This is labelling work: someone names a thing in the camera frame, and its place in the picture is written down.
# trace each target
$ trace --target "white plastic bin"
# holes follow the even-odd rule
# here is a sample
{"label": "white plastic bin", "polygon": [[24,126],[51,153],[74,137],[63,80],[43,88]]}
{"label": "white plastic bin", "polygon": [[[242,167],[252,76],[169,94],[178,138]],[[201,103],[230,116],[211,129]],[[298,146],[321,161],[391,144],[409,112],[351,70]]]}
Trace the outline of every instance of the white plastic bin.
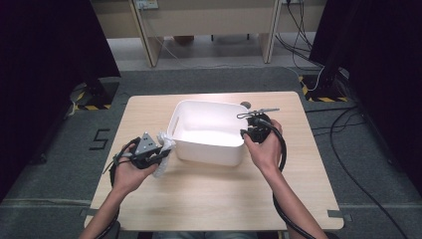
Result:
{"label": "white plastic bin", "polygon": [[235,166],[242,161],[241,105],[182,101],[174,110],[167,133],[176,141],[177,157],[184,160]]}

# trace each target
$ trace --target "person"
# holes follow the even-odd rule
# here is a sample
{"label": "person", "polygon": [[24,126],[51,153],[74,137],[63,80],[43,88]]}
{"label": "person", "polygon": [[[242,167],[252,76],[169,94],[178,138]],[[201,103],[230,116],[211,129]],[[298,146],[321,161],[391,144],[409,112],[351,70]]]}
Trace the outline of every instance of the person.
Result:
{"label": "person", "polygon": [[[271,119],[271,123],[279,130],[279,132],[282,132],[282,126],[276,120]],[[282,149],[276,135],[271,132],[264,142],[257,144],[252,142],[252,140],[245,134],[244,141],[249,149],[254,164],[258,167],[264,175],[264,178],[269,183],[285,214],[291,219],[291,221],[295,222],[298,226],[313,235],[315,238],[327,238],[316,220],[289,187],[289,184],[286,182],[283,174],[279,171]],[[132,191],[136,190],[143,180],[156,168],[157,165],[154,164],[149,168],[140,170],[132,163],[121,163],[115,171],[114,186],[111,192],[108,194],[97,214],[82,232],[80,238],[95,238],[100,235],[116,215],[124,198]],[[290,238],[303,238],[301,234],[290,226],[288,226],[288,232],[290,234]],[[156,236],[156,234],[154,234],[154,236],[155,238],[165,238],[165,235]],[[251,235],[240,233],[238,237],[230,238],[251,238]]]}

